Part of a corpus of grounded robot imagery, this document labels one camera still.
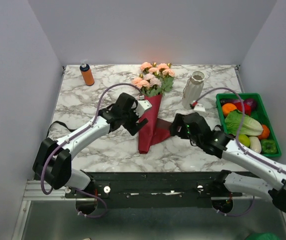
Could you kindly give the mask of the dark red wrapping paper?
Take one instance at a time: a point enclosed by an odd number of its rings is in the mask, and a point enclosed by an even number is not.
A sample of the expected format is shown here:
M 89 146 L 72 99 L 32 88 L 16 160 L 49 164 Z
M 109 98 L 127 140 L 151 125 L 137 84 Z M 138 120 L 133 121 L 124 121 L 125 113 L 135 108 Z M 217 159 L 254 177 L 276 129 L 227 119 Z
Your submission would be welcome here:
M 159 144 L 171 136 L 169 132 L 171 123 L 158 118 L 162 96 L 159 94 L 145 97 L 145 100 L 148 100 L 152 107 L 139 120 L 139 122 L 144 119 L 148 120 L 138 133 L 138 151 L 140 154 L 147 154 L 151 146 Z

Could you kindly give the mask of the pink flower bunch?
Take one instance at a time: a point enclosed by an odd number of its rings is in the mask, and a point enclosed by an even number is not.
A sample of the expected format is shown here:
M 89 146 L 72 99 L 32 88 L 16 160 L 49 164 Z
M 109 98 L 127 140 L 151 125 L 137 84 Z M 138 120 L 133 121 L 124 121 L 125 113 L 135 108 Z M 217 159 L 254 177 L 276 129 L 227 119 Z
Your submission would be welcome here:
M 131 83 L 147 97 L 168 93 L 172 90 L 175 78 L 171 66 L 171 63 L 144 62 L 140 66 L 141 73 Z

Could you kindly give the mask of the black ribbon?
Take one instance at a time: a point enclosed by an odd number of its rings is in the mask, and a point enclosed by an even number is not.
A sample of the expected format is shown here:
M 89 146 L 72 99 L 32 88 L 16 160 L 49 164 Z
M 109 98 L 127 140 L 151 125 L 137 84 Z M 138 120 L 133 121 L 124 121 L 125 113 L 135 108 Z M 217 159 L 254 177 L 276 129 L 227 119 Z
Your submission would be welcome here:
M 64 127 L 65 129 L 67 129 L 70 133 L 74 132 L 76 129 L 72 129 L 72 128 L 69 128 L 65 123 L 61 122 L 61 121 L 54 121 L 51 123 L 51 125 L 49 126 L 48 130 L 47 130 L 47 133 L 46 133 L 46 138 L 49 136 L 49 133 L 50 133 L 50 130 L 51 128 L 54 126 L 54 125 L 60 125 L 62 127 Z

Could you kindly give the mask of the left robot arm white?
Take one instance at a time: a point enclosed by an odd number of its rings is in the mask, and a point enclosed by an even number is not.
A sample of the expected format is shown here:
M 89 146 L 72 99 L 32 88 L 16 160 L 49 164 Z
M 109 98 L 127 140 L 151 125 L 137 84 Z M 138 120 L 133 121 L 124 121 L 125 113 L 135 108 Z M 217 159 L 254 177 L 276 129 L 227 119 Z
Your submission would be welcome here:
M 137 100 L 122 93 L 116 103 L 97 110 L 96 115 L 86 124 L 57 140 L 46 138 L 42 141 L 33 171 L 53 190 L 62 187 L 74 188 L 84 198 L 93 194 L 92 178 L 82 170 L 72 168 L 72 160 L 84 148 L 100 137 L 124 127 L 132 136 L 148 122 L 140 120 L 151 109 L 148 100 Z

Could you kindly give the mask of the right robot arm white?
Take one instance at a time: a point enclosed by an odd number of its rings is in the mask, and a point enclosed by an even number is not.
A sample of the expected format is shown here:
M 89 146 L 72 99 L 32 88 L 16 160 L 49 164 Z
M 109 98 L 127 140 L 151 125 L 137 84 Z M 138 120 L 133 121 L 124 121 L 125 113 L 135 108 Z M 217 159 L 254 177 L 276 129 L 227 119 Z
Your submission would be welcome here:
M 244 193 L 272 202 L 286 213 L 286 165 L 272 161 L 240 144 L 236 138 L 222 130 L 210 129 L 197 112 L 176 114 L 169 126 L 172 136 L 189 140 L 209 155 L 235 163 L 254 176 L 244 176 L 223 170 L 212 183 L 219 196 L 226 193 Z

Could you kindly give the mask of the white ribbed vase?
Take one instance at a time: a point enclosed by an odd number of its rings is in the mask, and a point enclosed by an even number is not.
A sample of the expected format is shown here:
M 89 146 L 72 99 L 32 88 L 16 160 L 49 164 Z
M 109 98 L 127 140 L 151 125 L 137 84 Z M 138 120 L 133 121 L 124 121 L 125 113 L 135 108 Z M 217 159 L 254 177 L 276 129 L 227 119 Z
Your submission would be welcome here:
M 183 90 L 182 106 L 185 109 L 189 110 L 192 101 L 200 97 L 206 78 L 207 75 L 202 71 L 197 70 L 191 73 Z

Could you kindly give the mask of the toy orange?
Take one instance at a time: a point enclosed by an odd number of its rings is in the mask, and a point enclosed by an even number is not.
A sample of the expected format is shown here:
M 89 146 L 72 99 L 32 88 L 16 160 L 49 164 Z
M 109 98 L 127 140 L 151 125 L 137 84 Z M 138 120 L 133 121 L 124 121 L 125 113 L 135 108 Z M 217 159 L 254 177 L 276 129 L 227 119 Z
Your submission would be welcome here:
M 223 116 L 227 117 L 230 112 L 235 111 L 236 109 L 237 107 L 233 103 L 226 103 L 222 105 Z

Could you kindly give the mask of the toy eggplant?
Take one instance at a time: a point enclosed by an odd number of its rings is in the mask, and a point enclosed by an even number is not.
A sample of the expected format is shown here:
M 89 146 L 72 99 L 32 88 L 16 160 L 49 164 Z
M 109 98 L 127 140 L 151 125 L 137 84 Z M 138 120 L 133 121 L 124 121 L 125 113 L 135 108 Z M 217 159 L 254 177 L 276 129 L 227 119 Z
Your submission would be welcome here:
M 221 106 L 225 105 L 225 104 L 237 104 L 240 103 L 241 101 L 239 99 L 231 99 L 231 98 L 223 98 L 220 99 L 220 104 Z

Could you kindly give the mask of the toy green apple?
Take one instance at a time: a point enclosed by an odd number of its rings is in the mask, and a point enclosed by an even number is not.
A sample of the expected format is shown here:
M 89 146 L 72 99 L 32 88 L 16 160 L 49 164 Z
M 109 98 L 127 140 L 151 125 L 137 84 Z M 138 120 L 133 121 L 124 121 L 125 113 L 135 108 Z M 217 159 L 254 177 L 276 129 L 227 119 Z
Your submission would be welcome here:
M 250 141 L 250 138 L 245 135 L 245 134 L 239 134 L 238 136 L 238 140 L 241 144 L 243 144 L 244 146 L 246 147 L 250 147 L 250 144 L 251 144 L 251 141 Z

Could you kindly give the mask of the toy lettuce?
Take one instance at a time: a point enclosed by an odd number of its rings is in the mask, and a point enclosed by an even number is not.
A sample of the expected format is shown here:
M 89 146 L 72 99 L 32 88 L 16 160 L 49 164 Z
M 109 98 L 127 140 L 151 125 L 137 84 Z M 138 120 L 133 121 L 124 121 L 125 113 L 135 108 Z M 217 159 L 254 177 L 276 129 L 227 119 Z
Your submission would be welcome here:
M 236 135 L 240 123 L 243 123 L 240 134 L 259 136 L 263 131 L 262 125 L 257 120 L 248 115 L 243 116 L 243 113 L 239 110 L 234 110 L 225 118 L 227 133 Z

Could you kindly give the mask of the toy red pepper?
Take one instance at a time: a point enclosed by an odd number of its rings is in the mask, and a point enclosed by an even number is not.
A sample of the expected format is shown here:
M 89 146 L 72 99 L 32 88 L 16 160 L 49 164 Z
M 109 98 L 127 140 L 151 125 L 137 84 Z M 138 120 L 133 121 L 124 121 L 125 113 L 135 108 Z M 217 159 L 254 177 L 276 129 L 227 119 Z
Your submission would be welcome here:
M 234 105 L 236 106 L 237 110 L 239 110 L 240 112 L 244 111 L 246 115 L 248 116 L 251 115 L 252 109 L 245 102 L 243 103 L 244 106 L 242 106 L 241 102 L 236 102 L 234 103 Z

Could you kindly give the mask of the toy white radish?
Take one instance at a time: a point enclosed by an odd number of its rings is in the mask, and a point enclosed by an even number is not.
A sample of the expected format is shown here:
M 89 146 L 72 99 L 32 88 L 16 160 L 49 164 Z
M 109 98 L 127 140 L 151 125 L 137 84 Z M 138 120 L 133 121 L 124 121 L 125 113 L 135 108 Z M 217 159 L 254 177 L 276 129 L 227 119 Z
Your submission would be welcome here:
M 250 149 L 260 154 L 262 152 L 262 146 L 259 138 L 257 136 L 250 136 L 249 140 L 250 140 Z

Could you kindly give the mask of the orange pump bottle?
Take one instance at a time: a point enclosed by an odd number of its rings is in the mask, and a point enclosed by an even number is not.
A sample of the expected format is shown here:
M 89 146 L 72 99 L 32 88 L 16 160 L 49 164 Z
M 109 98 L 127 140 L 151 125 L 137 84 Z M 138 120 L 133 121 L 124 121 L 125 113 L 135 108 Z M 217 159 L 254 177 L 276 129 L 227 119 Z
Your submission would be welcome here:
M 79 69 L 81 71 L 85 84 L 87 86 L 94 85 L 95 81 L 92 75 L 92 71 L 91 71 L 90 65 L 86 62 L 86 60 L 83 60 L 81 62 Z

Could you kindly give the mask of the toy purple onion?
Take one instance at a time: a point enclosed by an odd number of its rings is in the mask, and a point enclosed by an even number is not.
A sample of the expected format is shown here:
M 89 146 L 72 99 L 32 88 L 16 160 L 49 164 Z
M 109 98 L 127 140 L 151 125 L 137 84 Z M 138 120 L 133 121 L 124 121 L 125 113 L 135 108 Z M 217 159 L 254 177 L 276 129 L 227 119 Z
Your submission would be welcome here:
M 258 105 L 257 101 L 254 98 L 247 98 L 244 100 L 244 103 L 251 108 L 251 111 L 255 111 Z

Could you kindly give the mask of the green plastic tray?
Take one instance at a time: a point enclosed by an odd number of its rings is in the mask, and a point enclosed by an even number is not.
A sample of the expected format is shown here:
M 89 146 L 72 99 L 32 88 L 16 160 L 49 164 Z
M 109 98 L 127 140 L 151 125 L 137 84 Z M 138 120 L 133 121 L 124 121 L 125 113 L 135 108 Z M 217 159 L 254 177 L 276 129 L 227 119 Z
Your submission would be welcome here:
M 254 131 L 259 129 L 259 126 L 256 124 L 256 122 L 259 122 L 263 128 L 262 134 L 258 136 L 262 144 L 262 155 L 268 158 L 280 157 L 282 152 L 261 96 L 258 93 L 241 93 L 239 94 L 239 97 L 241 97 L 244 102 L 246 114 L 242 125 L 241 134 L 250 137 Z M 241 121 L 241 114 L 232 114 L 231 117 L 228 117 L 225 115 L 223 105 L 231 103 L 234 104 L 239 111 L 241 111 L 242 108 L 239 97 L 233 93 L 219 93 L 216 95 L 216 105 L 221 125 L 226 133 L 234 136 L 237 133 Z

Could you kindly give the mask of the toy tangerine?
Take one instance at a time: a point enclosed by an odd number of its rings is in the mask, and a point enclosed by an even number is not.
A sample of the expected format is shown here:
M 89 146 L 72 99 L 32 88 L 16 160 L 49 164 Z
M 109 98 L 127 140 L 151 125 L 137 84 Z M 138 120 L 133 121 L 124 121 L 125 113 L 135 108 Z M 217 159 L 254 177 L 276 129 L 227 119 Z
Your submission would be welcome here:
M 269 135 L 270 135 L 270 129 L 265 125 L 263 124 L 262 125 L 262 128 L 263 128 L 263 131 L 262 133 L 258 136 L 258 139 L 259 140 L 265 140 L 265 139 L 268 139 Z

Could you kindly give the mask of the toy green pepper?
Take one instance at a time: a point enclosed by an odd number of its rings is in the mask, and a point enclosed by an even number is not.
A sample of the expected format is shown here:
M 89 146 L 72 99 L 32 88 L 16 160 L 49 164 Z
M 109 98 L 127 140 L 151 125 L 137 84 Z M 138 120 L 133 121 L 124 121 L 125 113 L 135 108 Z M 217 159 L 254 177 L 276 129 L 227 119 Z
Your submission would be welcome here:
M 278 152 L 276 142 L 272 139 L 261 140 L 263 154 L 276 154 Z

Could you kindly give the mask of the green object at bottom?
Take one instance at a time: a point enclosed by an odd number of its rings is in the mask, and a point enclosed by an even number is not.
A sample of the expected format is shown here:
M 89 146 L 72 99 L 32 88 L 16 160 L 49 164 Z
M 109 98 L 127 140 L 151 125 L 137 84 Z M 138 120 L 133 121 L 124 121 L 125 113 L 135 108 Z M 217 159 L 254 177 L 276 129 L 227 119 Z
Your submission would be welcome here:
M 246 237 L 245 240 L 280 240 L 280 238 L 271 232 L 265 232 L 252 233 L 248 237 Z

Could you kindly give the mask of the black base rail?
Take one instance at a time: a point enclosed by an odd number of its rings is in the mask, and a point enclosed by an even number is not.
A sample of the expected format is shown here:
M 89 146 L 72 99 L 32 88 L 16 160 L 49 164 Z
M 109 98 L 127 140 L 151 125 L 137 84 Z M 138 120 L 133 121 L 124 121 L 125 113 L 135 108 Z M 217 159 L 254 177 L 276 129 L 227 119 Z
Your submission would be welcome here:
M 86 192 L 102 198 L 109 209 L 210 208 L 212 201 L 244 196 L 218 183 L 225 173 L 92 172 Z

